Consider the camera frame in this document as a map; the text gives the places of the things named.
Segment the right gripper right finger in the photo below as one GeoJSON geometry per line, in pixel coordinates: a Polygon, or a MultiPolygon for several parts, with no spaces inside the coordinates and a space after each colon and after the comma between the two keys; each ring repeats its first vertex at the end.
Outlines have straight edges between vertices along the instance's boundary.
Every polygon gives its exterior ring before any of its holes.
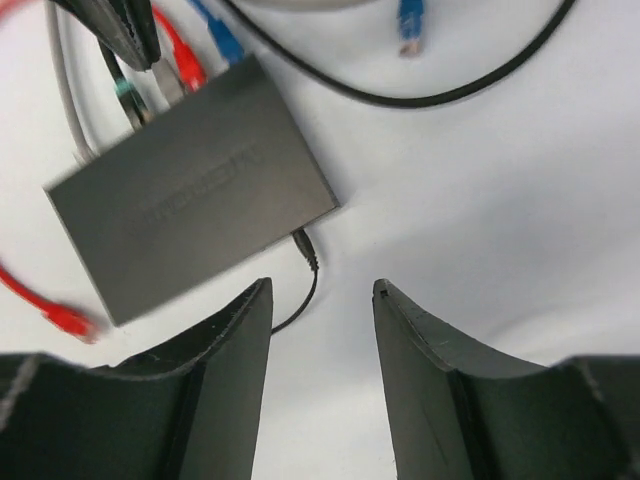
{"type": "Polygon", "coordinates": [[[374,324],[401,479],[635,479],[639,360],[541,366],[376,281],[374,324]]]}

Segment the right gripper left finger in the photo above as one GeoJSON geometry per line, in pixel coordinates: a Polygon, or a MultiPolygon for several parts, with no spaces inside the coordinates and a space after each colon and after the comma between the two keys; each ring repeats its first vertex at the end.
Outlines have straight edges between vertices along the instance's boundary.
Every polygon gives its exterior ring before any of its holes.
{"type": "Polygon", "coordinates": [[[261,278],[114,367],[3,355],[2,477],[250,478],[272,314],[272,282],[261,278]]]}

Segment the black network switch box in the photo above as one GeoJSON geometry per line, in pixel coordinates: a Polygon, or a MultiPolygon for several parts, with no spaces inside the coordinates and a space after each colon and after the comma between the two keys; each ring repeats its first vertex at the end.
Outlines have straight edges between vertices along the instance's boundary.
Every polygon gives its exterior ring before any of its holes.
{"type": "Polygon", "coordinates": [[[276,84],[254,57],[47,194],[117,325],[339,207],[276,84]]]}

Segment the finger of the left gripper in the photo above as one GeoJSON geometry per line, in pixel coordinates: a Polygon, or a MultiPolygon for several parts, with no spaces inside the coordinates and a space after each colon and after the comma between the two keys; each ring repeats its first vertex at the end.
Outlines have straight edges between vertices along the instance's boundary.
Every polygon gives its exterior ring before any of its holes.
{"type": "Polygon", "coordinates": [[[161,56],[149,0],[70,0],[64,9],[136,71],[146,71],[161,56]]]}

